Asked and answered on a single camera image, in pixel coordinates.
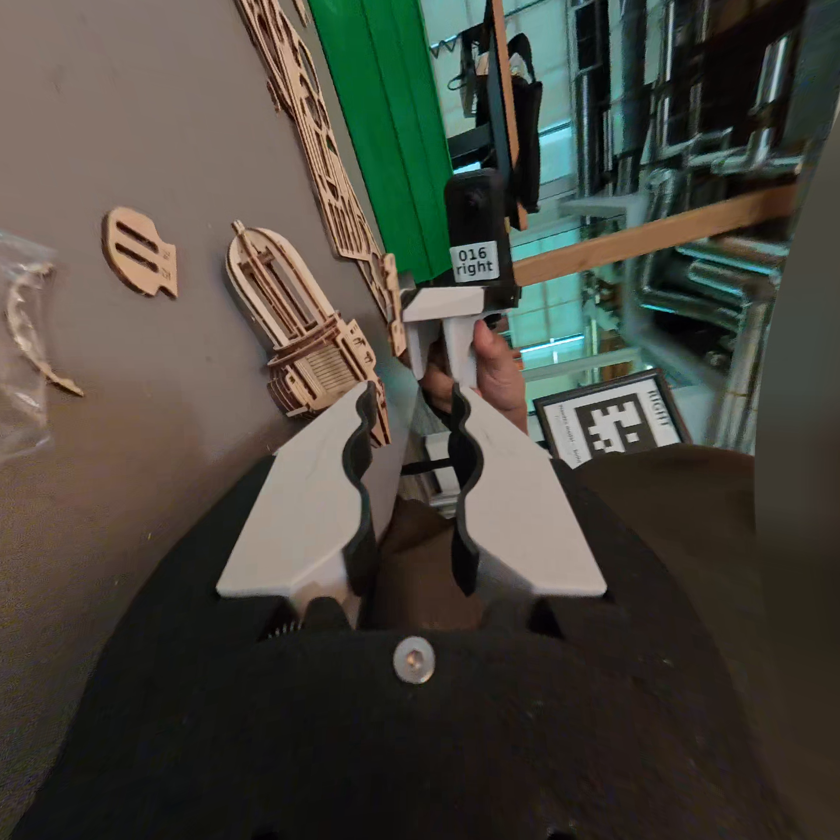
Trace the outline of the framed marker sign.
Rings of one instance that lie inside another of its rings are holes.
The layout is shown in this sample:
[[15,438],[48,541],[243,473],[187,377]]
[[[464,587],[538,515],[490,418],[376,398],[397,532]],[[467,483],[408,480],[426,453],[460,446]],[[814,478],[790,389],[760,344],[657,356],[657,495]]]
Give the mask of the framed marker sign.
[[692,444],[660,369],[543,396],[534,410],[552,457],[573,469],[605,455]]

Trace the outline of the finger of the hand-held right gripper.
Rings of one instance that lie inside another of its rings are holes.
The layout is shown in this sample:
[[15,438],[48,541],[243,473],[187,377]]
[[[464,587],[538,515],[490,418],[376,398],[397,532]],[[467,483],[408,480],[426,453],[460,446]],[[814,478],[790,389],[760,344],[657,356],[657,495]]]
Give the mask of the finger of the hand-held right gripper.
[[421,289],[402,310],[408,365],[416,380],[427,371],[428,358],[440,334],[442,289]]
[[443,340],[445,370],[461,388],[476,388],[475,325],[484,319],[484,289],[445,289]]

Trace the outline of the grey desk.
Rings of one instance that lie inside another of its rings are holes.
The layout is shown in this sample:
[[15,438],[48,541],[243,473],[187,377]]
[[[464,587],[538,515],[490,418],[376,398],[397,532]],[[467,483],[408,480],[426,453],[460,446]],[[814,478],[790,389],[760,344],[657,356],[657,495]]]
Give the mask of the grey desk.
[[[374,347],[393,445],[364,480],[376,534],[406,441],[398,371],[357,265],[333,253],[298,133],[235,2],[2,2],[2,230],[56,252],[51,439],[2,464],[2,838],[56,761],[133,597],[198,519],[300,428],[228,290],[238,219],[277,231]],[[176,249],[178,298],[127,287],[114,207]]]

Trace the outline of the person's right hand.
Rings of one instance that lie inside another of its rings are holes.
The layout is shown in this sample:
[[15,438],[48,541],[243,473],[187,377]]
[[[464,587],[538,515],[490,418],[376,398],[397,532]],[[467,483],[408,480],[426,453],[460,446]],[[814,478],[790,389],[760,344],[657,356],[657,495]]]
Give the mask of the person's right hand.
[[[528,435],[526,383],[515,353],[502,336],[487,326],[485,320],[475,323],[472,345],[476,357],[476,393]],[[445,371],[445,357],[439,342],[429,351],[427,368],[419,387],[430,410],[449,431],[452,427],[450,414],[454,380]]]

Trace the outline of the wooden ship model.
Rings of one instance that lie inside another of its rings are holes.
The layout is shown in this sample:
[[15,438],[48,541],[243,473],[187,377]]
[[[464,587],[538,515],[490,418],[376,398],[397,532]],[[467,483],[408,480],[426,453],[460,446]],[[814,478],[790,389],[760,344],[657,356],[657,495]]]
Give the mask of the wooden ship model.
[[374,385],[371,439],[392,442],[375,352],[355,320],[345,321],[285,238],[232,222],[226,270],[252,323],[268,345],[268,389],[289,418],[310,421],[357,384]]

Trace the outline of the green panel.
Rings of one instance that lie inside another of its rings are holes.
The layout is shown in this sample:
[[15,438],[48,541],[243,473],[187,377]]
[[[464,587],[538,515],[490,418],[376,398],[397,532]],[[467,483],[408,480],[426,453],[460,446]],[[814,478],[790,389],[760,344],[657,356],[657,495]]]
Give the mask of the green panel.
[[453,174],[421,4],[309,3],[385,248],[400,271],[451,267]]

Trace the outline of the thin wooden model piece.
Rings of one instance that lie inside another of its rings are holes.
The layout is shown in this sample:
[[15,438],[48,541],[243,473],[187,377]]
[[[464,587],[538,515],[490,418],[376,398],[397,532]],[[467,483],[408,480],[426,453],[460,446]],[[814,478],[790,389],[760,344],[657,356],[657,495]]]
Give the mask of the thin wooden model piece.
[[385,282],[388,338],[392,354],[398,359],[406,351],[406,332],[403,324],[402,290],[394,255],[384,254],[380,259],[380,265]]

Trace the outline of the clear plastic bag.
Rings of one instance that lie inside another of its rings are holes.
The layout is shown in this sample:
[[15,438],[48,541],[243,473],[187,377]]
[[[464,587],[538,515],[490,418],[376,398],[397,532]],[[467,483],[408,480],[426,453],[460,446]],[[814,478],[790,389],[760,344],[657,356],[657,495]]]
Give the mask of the clear plastic bag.
[[[39,262],[56,267],[53,250],[8,232],[1,233],[1,458],[6,463],[26,455],[49,440],[47,383],[18,351],[4,316],[9,282],[24,266]],[[25,311],[37,328],[47,355],[44,309],[53,276],[39,292],[24,292]]]

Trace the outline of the slotted wooden stand piece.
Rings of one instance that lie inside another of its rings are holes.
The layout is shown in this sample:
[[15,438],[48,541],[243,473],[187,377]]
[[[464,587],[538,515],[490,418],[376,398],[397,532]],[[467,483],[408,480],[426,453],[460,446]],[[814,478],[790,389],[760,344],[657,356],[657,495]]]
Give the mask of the slotted wooden stand piece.
[[108,265],[130,289],[152,298],[178,298],[176,249],[165,243],[147,216],[116,206],[102,221],[102,251]]

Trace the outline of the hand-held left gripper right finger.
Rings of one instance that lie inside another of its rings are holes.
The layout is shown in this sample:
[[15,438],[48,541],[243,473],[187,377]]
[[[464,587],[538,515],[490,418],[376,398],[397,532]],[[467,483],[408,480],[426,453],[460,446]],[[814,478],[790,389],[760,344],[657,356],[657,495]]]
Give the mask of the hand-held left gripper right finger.
[[451,408],[459,588],[483,599],[603,596],[605,578],[549,454],[469,388],[455,385]]

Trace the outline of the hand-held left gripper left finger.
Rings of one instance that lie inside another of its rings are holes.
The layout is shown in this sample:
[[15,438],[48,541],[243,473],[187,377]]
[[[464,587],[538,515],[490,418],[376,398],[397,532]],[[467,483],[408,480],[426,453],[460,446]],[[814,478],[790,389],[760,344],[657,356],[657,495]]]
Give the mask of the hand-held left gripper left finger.
[[363,381],[277,451],[217,581],[220,597],[278,596],[299,616],[319,597],[365,597],[379,564],[363,482],[376,397]]

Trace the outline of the curved wooden piece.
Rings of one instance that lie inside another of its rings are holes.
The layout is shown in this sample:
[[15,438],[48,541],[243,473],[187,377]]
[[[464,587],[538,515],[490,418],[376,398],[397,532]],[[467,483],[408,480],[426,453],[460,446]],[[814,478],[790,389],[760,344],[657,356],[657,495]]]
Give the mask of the curved wooden piece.
[[77,383],[60,376],[49,364],[35,323],[25,311],[25,291],[41,291],[43,282],[55,273],[54,264],[40,262],[24,266],[22,271],[10,280],[4,307],[7,329],[17,350],[45,383],[65,393],[84,397],[85,393]]

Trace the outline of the silver ventilation ducts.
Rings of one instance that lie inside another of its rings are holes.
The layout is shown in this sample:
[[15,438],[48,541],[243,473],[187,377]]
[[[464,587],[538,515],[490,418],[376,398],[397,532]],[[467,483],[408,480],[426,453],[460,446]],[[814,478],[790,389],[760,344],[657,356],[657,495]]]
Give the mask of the silver ventilation ducts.
[[[809,2],[565,2],[582,237],[729,198],[796,188],[814,145]],[[793,212],[607,260],[618,328],[667,372],[702,382],[708,440],[754,450],[761,368]]]

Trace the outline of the black bag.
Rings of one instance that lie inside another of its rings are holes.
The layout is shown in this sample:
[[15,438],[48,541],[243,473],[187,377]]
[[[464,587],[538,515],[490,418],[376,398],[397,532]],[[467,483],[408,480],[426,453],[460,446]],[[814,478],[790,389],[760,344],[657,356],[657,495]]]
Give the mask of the black bag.
[[511,193],[528,213],[539,210],[541,153],[539,143],[539,113],[543,98],[543,84],[537,79],[532,61],[529,38],[524,33],[513,36],[507,47],[509,57],[519,56],[526,68],[524,77],[511,77],[513,114],[518,132],[519,153],[512,167]]

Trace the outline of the black wood-edged board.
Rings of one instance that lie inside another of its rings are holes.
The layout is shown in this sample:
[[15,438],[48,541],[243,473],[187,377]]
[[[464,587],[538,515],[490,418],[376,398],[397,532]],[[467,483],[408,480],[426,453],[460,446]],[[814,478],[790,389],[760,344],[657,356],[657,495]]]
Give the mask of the black wood-edged board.
[[519,232],[528,229],[528,214],[517,197],[520,145],[502,1],[487,1],[487,106],[496,168],[505,187],[507,224]]

